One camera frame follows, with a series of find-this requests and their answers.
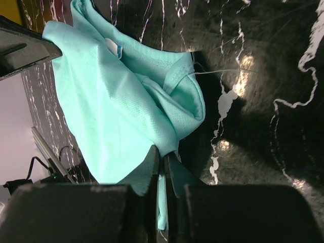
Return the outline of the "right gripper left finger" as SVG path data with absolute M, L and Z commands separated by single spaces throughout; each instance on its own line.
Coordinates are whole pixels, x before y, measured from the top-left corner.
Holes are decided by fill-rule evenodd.
M 159 152 L 151 146 L 130 176 L 152 165 L 144 191 L 122 184 L 25 184 L 1 212 L 1 242 L 156 242 Z

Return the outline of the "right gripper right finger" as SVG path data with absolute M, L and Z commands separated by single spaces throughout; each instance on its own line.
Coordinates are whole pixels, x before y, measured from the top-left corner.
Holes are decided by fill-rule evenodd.
M 323 242 L 305 198 L 285 185 L 206 185 L 163 159 L 169 242 Z

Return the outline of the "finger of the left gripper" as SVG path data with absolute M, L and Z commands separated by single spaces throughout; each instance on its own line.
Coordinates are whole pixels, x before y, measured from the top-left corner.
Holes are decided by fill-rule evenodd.
M 62 56 L 42 35 L 1 16 L 1 80 Z

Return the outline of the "teal t-shirt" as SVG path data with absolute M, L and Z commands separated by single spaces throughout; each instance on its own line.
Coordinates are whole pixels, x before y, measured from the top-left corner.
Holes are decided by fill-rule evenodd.
M 72 1 L 73 24 L 49 21 L 43 38 L 62 56 L 52 61 L 67 126 L 100 184 L 148 191 L 153 163 L 177 152 L 206 117 L 189 52 L 156 50 L 123 34 L 91 1 Z

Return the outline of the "yellow plastic bin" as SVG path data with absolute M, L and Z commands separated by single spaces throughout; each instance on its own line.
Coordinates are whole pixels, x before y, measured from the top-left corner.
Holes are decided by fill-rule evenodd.
M 0 0 L 0 14 L 19 25 L 23 25 L 21 12 L 16 0 Z

